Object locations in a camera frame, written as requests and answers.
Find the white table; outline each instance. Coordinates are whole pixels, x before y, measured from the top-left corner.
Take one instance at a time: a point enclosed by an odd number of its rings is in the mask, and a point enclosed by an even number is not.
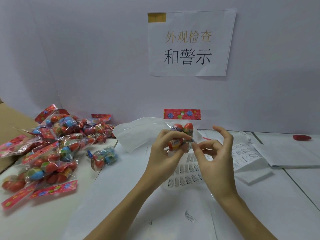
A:
[[[295,141],[293,134],[255,132],[262,143],[299,143],[320,157],[320,135],[309,135],[310,141]],[[286,172],[297,183],[307,197],[320,209],[320,169],[286,169]]]
[[[202,131],[201,134],[210,139],[222,140],[221,135],[215,131]],[[258,142],[253,136],[251,138],[253,143]],[[125,160],[101,172],[71,217],[63,239],[83,239],[134,187],[149,157],[146,148],[136,150],[132,155],[126,154],[128,156]],[[279,240],[319,239],[320,212],[283,170],[275,170],[273,176],[252,186],[238,180],[236,185],[252,212]],[[221,207],[213,198],[209,200],[208,195],[205,198],[211,207],[218,240],[242,239]],[[160,199],[155,207],[162,207],[159,204],[165,205],[168,202]]]
[[[106,144],[93,145],[89,149],[96,151],[108,145],[114,146],[116,142],[117,139],[107,139]],[[56,240],[61,238],[71,215],[99,174],[92,170],[84,150],[76,156],[79,157],[76,170],[77,189],[62,193],[57,198],[52,195],[26,201],[13,212],[1,211],[1,239]],[[1,174],[0,180],[11,174],[15,174],[13,167]]]

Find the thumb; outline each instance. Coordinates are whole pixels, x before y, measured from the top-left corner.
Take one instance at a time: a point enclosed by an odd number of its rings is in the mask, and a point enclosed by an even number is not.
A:
[[[194,151],[195,157],[197,158],[198,164],[202,164],[207,161],[205,155],[203,154],[197,143],[192,143],[192,149]]]
[[[184,144],[182,145],[175,153],[174,155],[171,157],[176,163],[178,163],[180,161],[180,159],[182,158],[183,154],[185,154],[186,152],[188,152],[188,147],[189,144]]]

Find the cardboard box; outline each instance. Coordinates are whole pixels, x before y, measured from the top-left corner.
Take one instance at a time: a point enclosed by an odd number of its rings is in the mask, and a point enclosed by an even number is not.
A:
[[[19,129],[31,129],[38,126],[32,118],[15,111],[5,103],[0,103],[0,145],[20,136],[21,133],[13,127]],[[0,173],[14,164],[18,157],[0,158]]]

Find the hand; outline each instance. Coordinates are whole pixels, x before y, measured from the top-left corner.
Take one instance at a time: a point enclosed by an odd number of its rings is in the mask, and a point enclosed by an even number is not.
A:
[[[217,140],[210,140],[198,145],[193,143],[192,147],[205,183],[214,198],[221,202],[238,195],[231,156],[233,136],[222,127],[212,128],[224,137],[223,145]],[[213,161],[208,161],[204,154],[211,155]]]
[[[141,179],[151,182],[154,189],[174,173],[181,157],[188,152],[188,144],[184,144],[172,157],[169,157],[164,149],[168,146],[168,142],[174,138],[190,140],[192,137],[183,132],[163,129],[151,147],[149,162]]]

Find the finger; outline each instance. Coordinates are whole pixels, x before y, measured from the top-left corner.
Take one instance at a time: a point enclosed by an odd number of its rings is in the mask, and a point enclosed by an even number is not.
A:
[[[214,151],[214,150],[203,149],[202,152],[203,152],[203,154],[210,155],[212,158],[217,155],[217,151]]]
[[[157,137],[158,138],[162,138],[164,135],[168,134],[170,130],[168,129],[162,129]]]
[[[197,158],[198,164],[205,163],[207,161],[205,155],[203,154],[202,150],[196,143],[192,143],[192,149],[194,151],[194,155]]]
[[[192,137],[188,136],[186,133],[171,130],[167,134],[165,134],[162,138],[160,138],[160,141],[161,141],[160,143],[163,147],[166,147],[168,145],[168,142],[174,138],[184,138],[187,140],[192,139]]]
[[[203,141],[203,142],[200,142],[198,145],[200,149],[219,150],[222,148],[222,144],[218,140]]]
[[[214,125],[212,126],[212,128],[223,136],[223,147],[226,147],[227,150],[231,151],[233,144],[233,136],[225,128],[222,128],[220,126]]]
[[[172,160],[178,164],[183,154],[185,154],[188,151],[188,147],[189,147],[189,144],[182,145],[171,157]]]

